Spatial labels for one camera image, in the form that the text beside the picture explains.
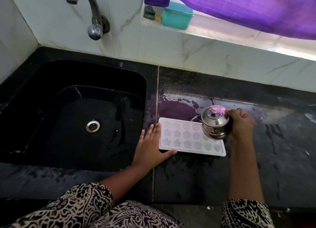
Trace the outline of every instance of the patterned clothing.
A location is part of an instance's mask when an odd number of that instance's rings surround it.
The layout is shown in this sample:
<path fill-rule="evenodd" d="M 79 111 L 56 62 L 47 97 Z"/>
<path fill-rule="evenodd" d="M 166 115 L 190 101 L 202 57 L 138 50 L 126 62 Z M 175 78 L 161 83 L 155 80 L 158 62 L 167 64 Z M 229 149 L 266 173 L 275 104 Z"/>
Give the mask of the patterned clothing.
<path fill-rule="evenodd" d="M 150 206 L 128 200 L 113 207 L 110 191 L 99 183 L 72 187 L 58 200 L 7 227 L 134 228 L 184 227 L 175 218 Z M 268 207 L 253 200 L 228 200 L 222 227 L 274 227 Z"/>

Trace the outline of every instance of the black sink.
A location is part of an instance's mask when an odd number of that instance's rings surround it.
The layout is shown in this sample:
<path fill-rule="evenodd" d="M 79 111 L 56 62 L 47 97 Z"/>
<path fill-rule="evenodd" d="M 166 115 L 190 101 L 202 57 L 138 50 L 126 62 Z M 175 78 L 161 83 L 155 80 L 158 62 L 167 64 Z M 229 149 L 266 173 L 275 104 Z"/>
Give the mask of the black sink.
<path fill-rule="evenodd" d="M 3 110 L 2 143 L 24 153 L 20 162 L 28 165 L 118 171 L 133 160 L 145 99 L 146 81 L 136 72 L 45 63 Z"/>

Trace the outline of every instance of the drain strainer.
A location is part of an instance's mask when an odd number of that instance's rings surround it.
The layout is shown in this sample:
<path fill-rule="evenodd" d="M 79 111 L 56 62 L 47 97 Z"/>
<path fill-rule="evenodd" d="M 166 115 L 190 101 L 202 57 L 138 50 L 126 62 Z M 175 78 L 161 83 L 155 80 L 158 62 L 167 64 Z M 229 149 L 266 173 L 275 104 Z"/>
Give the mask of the drain strainer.
<path fill-rule="evenodd" d="M 89 133 L 97 132 L 100 129 L 100 123 L 96 120 L 89 121 L 86 124 L 86 131 Z"/>

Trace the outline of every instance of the purple curtain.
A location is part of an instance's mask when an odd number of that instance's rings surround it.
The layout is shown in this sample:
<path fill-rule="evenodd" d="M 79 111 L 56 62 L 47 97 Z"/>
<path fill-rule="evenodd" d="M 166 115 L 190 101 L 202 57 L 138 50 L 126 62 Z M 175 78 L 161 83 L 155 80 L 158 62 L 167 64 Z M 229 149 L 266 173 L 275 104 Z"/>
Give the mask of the purple curtain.
<path fill-rule="evenodd" d="M 170 0 L 152 1 L 145 0 L 145 4 L 166 7 Z M 316 40 L 316 0 L 181 1 L 196 11 L 255 30 Z"/>

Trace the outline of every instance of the teal plastic container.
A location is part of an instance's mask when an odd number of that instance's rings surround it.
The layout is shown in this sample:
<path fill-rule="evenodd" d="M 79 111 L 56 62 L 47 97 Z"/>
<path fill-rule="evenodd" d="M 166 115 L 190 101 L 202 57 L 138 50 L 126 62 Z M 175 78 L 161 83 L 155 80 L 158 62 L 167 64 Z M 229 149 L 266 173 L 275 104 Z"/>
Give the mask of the teal plastic container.
<path fill-rule="evenodd" d="M 187 29 L 194 10 L 185 4 L 170 2 L 169 6 L 162 10 L 161 23 L 164 26 L 170 26 L 178 29 Z"/>

